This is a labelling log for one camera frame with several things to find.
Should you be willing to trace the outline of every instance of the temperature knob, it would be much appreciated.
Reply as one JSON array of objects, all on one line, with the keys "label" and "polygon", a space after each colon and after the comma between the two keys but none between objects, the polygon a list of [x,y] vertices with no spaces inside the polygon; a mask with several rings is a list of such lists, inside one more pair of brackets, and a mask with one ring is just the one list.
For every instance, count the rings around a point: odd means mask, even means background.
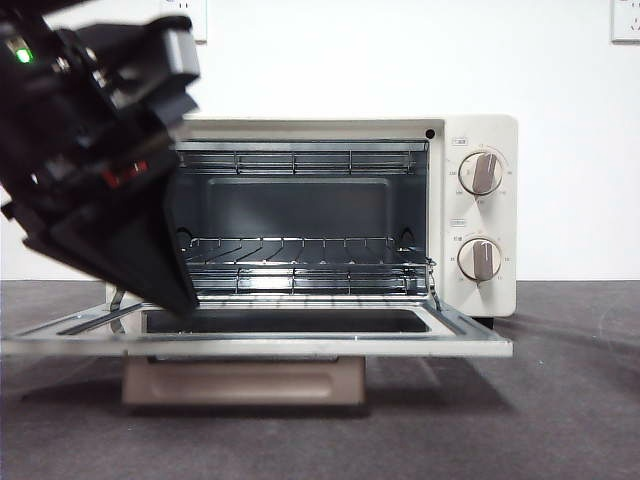
[{"label": "temperature knob", "polygon": [[489,195],[502,182],[502,163],[492,152],[476,152],[462,161],[458,178],[473,195]]},{"label": "temperature knob", "polygon": [[500,270],[500,250],[486,238],[474,238],[465,243],[458,252],[460,270],[471,280],[486,282]]}]

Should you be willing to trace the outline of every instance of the control knob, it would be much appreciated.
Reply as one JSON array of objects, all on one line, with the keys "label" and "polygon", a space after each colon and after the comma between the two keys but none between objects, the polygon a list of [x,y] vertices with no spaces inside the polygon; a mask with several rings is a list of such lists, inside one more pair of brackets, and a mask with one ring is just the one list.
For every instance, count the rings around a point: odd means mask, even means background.
[{"label": "control knob", "polygon": [[500,270],[501,256],[497,245],[486,238],[474,238],[460,248],[458,265],[466,277],[486,282]]},{"label": "control knob", "polygon": [[495,153],[472,153],[462,161],[458,179],[467,192],[473,195],[489,195],[502,182],[502,163]]}]

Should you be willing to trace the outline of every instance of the table surface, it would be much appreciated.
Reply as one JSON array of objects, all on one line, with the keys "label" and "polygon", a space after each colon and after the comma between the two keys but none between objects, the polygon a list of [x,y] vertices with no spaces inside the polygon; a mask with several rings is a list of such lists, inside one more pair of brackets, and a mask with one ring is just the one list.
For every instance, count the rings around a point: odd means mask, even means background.
[{"label": "table surface", "polygon": [[[2,331],[102,300],[4,282]],[[3,357],[2,478],[640,478],[640,282],[522,282],[496,330],[514,358],[368,359],[365,412],[132,412],[119,359]]]}]

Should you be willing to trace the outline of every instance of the knob label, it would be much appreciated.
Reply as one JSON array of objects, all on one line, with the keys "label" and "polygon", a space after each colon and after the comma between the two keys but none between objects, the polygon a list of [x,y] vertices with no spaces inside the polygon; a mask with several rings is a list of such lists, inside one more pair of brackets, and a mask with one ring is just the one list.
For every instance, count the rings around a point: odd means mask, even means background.
[{"label": "knob label", "polygon": [[467,137],[453,137],[451,143],[454,147],[466,147],[469,145],[469,139]]}]

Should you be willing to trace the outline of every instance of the oven rack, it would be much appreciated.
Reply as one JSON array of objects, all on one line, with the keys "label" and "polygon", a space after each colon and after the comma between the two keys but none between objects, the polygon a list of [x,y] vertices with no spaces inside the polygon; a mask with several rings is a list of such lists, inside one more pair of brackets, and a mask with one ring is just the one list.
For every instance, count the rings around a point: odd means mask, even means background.
[{"label": "oven rack", "polygon": [[387,266],[424,267],[424,251],[393,237],[193,238],[183,248],[190,266]]},{"label": "oven rack", "polygon": [[212,143],[177,147],[189,173],[212,175],[407,175],[425,168],[425,142]]},{"label": "oven rack", "polygon": [[424,267],[326,270],[191,267],[189,270],[200,298],[220,294],[426,295],[427,292]]}]

